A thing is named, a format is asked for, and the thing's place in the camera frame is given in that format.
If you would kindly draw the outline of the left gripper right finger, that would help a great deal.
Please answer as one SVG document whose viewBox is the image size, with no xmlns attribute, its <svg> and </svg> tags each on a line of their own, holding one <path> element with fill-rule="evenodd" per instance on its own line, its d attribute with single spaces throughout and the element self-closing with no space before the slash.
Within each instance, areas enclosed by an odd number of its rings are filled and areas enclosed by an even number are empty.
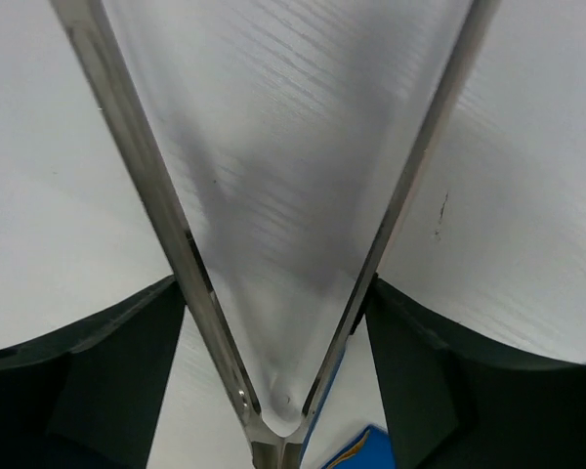
<svg viewBox="0 0 586 469">
<path fill-rule="evenodd" d="M 399 468 L 586 468 L 586 363 L 488 338 L 376 279 L 365 317 Z"/>
</svg>

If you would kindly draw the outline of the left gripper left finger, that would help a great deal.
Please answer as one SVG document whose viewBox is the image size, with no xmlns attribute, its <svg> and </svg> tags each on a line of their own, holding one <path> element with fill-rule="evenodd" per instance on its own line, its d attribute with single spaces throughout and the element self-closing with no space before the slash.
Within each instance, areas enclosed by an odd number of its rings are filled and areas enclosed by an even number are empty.
<svg viewBox="0 0 586 469">
<path fill-rule="evenodd" d="M 166 277 L 0 349 L 0 468 L 144 468 L 183 322 Z"/>
</svg>

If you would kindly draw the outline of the silver metal tongs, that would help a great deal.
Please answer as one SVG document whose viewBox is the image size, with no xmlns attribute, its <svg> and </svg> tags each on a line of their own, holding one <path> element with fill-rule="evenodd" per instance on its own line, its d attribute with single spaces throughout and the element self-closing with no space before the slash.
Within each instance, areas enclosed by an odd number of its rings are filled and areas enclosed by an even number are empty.
<svg viewBox="0 0 586 469">
<path fill-rule="evenodd" d="M 426 165 L 472 69 L 496 1 L 473 1 L 395 185 L 353 291 L 302 407 L 298 428 L 280 437 L 262 417 L 259 398 L 236 347 L 146 112 L 100 1 L 55 1 L 52 7 L 101 108 L 186 304 L 223 382 L 257 468 L 298 468 L 345 354 L 363 300 L 406 217 Z"/>
</svg>

